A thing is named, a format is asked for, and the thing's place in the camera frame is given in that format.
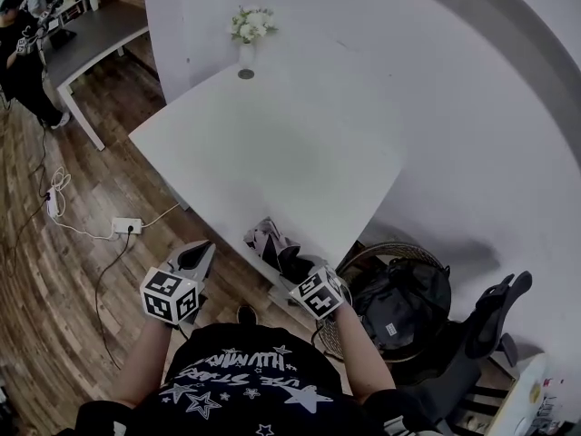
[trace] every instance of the sneaker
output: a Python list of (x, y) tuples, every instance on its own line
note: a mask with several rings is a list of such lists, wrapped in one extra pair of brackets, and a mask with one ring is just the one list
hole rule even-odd
[(250, 305), (241, 305), (236, 312), (238, 324), (258, 324), (256, 311)]
[(69, 112), (64, 112), (63, 116), (61, 116), (61, 121), (59, 121), (58, 124), (51, 126), (51, 129), (58, 129), (59, 127), (63, 127), (65, 124), (69, 122), (70, 119), (71, 114)]

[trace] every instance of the electrical outlet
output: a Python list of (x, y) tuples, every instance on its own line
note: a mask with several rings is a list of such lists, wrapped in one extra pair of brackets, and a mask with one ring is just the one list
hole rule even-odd
[(133, 229), (131, 234), (141, 234), (143, 222), (140, 218), (113, 218), (113, 230), (119, 234), (128, 234), (129, 226)]
[(48, 190), (48, 214), (50, 214), (53, 218), (58, 216), (58, 201), (56, 200), (56, 190), (54, 187), (51, 187)]

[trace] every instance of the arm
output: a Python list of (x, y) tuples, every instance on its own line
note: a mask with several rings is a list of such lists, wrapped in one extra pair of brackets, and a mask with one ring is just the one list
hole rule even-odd
[(379, 355), (353, 308), (343, 303), (335, 313), (335, 321), (339, 329), (343, 360), (353, 396), (363, 403), (377, 391), (395, 389), (396, 385), (388, 366)]
[(15, 63), (17, 56), (18, 55), (16, 54), (16, 51), (13, 51), (12, 54), (10, 54), (8, 58), (6, 58), (6, 69), (9, 69), (10, 66), (12, 66)]
[(113, 386), (113, 401), (133, 408), (159, 389), (171, 338), (165, 323), (147, 319)]

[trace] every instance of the flower vase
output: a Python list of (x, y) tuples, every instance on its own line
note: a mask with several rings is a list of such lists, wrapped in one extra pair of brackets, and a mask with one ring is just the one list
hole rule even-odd
[(99, 9), (99, 0), (89, 0), (89, 3), (91, 4), (91, 9), (93, 11), (97, 11)]
[(238, 53), (238, 64), (242, 69), (250, 69), (254, 63), (254, 45), (242, 44)]

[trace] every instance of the black bag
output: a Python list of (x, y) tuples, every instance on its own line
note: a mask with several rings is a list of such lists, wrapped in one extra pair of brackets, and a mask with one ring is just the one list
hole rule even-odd
[(448, 277), (449, 268), (395, 259), (354, 280), (353, 308), (385, 360), (409, 359), (436, 337), (450, 310)]

